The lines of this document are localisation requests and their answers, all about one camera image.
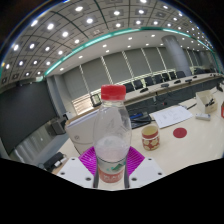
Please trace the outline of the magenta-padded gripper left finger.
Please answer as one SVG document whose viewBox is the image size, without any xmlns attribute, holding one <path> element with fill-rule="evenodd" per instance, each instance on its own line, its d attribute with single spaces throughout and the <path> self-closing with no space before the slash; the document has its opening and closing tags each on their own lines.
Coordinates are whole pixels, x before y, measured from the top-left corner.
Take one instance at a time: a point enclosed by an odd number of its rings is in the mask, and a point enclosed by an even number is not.
<svg viewBox="0 0 224 224">
<path fill-rule="evenodd" d="M 94 148 L 87 149 L 79 157 L 71 157 L 57 175 L 84 188 L 97 188 L 99 175 Z"/>
</svg>

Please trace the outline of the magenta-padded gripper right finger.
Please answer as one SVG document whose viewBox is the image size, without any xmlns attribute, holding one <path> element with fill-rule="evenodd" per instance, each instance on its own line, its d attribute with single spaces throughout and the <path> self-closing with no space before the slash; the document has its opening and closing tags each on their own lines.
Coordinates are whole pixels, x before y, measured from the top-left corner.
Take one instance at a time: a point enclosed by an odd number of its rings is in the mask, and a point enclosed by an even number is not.
<svg viewBox="0 0 224 224">
<path fill-rule="evenodd" d="M 131 147 L 126 157 L 125 188 L 140 188 L 165 176 L 164 171 L 151 157 L 144 157 Z"/>
</svg>

